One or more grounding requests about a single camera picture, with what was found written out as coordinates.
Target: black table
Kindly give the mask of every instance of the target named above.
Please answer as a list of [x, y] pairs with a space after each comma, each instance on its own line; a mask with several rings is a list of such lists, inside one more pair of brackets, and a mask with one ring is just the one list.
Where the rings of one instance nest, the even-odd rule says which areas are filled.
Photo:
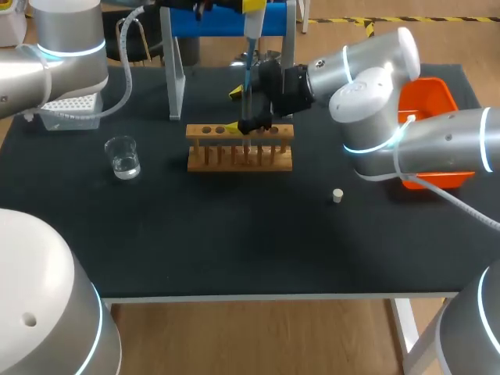
[[[0, 150], [0, 207], [52, 225], [102, 297], [447, 293], [498, 258], [497, 233], [430, 192], [357, 177], [325, 109], [295, 116], [291, 173], [187, 173], [185, 124], [238, 118], [227, 93], [241, 70], [189, 75], [179, 123], [168, 120], [163, 70], [133, 75], [126, 108], [99, 130], [47, 132], [18, 117]], [[478, 107], [460, 66], [423, 75], [443, 78], [461, 109]], [[110, 68], [105, 105], [123, 89]], [[103, 149], [118, 134], [136, 139], [141, 160], [126, 183]], [[457, 194], [500, 217], [499, 189], [492, 174]]]

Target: white table frame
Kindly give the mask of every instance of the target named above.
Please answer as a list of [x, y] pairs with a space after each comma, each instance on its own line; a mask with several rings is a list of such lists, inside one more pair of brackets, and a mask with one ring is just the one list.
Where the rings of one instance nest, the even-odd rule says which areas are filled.
[[453, 298], [457, 293], [404, 293], [404, 294], [310, 294], [310, 295], [198, 295], [183, 297], [143, 297], [143, 298], [104, 298], [111, 309], [113, 304], [129, 303], [176, 303], [176, 302], [233, 302], [233, 301], [307, 301], [329, 299], [390, 299], [394, 314], [398, 341], [403, 354], [405, 375], [420, 375], [432, 363], [436, 355], [436, 327], [441, 321], [437, 313], [421, 337], [416, 329], [410, 298]]
[[311, 0], [297, 0], [298, 8], [300, 9], [300, 17], [302, 18], [302, 33], [307, 34], [309, 25], [309, 9], [311, 8]]

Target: clear tube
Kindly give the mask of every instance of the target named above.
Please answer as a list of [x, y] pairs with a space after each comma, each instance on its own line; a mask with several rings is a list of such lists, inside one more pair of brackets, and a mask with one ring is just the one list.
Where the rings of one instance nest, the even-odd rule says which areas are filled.
[[127, 32], [130, 24], [134, 22], [134, 19], [137, 18], [138, 15], [144, 12], [145, 12], [144, 7], [140, 6], [139, 8], [133, 10], [129, 14], [129, 16], [125, 19], [125, 22], [123, 22], [123, 27], [120, 33], [120, 59], [123, 64], [123, 70], [125, 72], [126, 88], [123, 97], [120, 99], [118, 103], [116, 103], [116, 105], [114, 105], [110, 109], [107, 109], [104, 112], [86, 116], [69, 115], [67, 113], [48, 111], [47, 109], [37, 109], [34, 112], [38, 114], [56, 116], [67, 120], [85, 121], [85, 120], [101, 119], [102, 117], [112, 115], [113, 113], [121, 109], [125, 105], [125, 103], [127, 103], [132, 93], [132, 73], [130, 72], [130, 63], [128, 62], [128, 54], [127, 54]]
[[[414, 119], [410, 119], [410, 116], [408, 120], [406, 121], [405, 125], [401, 128], [401, 132], [405, 130], [405, 128], [412, 122]], [[400, 137], [397, 142], [395, 143], [395, 148], [394, 148], [394, 167], [396, 170], [396, 173], [398, 174], [398, 177], [401, 180], [410, 180], [413, 182], [416, 182], [417, 184], [420, 184], [424, 186], [425, 188], [433, 191], [437, 195], [441, 196], [442, 198], [446, 199], [447, 201], [451, 202], [452, 204], [456, 205], [469, 215], [471, 215], [474, 219], [479, 220], [483, 224], [488, 225], [490, 228], [499, 230], [500, 231], [500, 223], [498, 221], [493, 220], [492, 218], [484, 215], [482, 212], [477, 211], [475, 208], [467, 205], [465, 202], [462, 202], [460, 199], [457, 197], [454, 197], [453, 195], [449, 194], [447, 191], [444, 191], [440, 187], [437, 187], [434, 184], [431, 184], [430, 182], [427, 182], [425, 180], [422, 180], [421, 178], [418, 178], [417, 176], [413, 174], [404, 174], [401, 171], [400, 165], [399, 165], [399, 142], [401, 141], [402, 137]]]

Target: orange container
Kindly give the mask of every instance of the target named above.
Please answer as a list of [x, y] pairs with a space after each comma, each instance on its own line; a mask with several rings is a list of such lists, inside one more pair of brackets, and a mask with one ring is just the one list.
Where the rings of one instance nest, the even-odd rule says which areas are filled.
[[[458, 111], [448, 86], [440, 78], [424, 77], [406, 84], [399, 99], [398, 120], [404, 123], [409, 115], [415, 115], [417, 121], [443, 113]], [[418, 127], [418, 122], [411, 124]], [[442, 189], [460, 187], [474, 172], [454, 173], [419, 173], [422, 180], [429, 181]], [[403, 185], [411, 190], [425, 189], [411, 181], [403, 181]]]

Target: water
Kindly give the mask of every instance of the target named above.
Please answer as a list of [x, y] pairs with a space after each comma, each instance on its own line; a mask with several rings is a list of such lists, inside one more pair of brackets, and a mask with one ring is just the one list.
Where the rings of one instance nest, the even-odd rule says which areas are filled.
[[131, 180], [141, 172], [141, 165], [136, 154], [127, 153], [112, 160], [115, 175], [121, 180]]

